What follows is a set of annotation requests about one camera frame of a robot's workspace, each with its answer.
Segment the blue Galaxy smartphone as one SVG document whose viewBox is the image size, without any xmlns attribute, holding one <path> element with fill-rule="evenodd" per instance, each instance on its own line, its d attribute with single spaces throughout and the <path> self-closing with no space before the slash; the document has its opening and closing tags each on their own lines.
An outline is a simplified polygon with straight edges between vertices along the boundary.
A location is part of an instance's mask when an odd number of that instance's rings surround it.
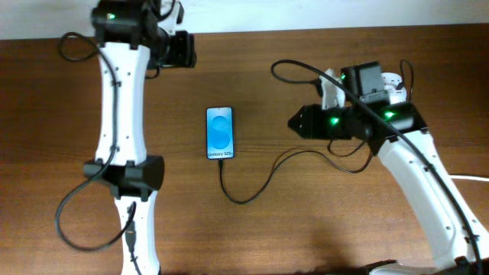
<svg viewBox="0 0 489 275">
<path fill-rule="evenodd" d="M 230 159 L 235 156 L 234 122 L 231 107 L 206 110 L 206 146 L 209 160 Z"/>
</svg>

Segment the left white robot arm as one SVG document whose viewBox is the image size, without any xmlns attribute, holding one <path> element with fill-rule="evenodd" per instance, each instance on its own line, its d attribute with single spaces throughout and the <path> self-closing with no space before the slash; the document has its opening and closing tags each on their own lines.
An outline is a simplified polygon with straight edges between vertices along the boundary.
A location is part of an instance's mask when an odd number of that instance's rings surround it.
<svg viewBox="0 0 489 275">
<path fill-rule="evenodd" d="M 144 83 L 148 70 L 193 68 L 194 36 L 178 31 L 179 1 L 100 1 L 92 10 L 102 74 L 102 123 L 87 176 L 102 169 L 122 229 L 123 274 L 161 272 L 154 210 L 164 159 L 144 142 Z"/>
</svg>

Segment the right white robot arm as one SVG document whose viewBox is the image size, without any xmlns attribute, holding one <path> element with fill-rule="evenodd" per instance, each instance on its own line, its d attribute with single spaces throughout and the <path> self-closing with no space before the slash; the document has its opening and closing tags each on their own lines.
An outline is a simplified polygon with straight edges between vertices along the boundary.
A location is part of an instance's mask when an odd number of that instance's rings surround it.
<svg viewBox="0 0 489 275">
<path fill-rule="evenodd" d="M 288 125 L 302 138 L 368 143 L 391 172 L 425 232 L 434 264 L 408 267 L 396 260 L 368 264 L 359 274 L 486 274 L 488 232 L 453 183 L 432 135 L 408 101 L 395 102 L 377 62 L 345 67 L 340 79 L 320 73 L 322 104 L 303 106 Z"/>
</svg>

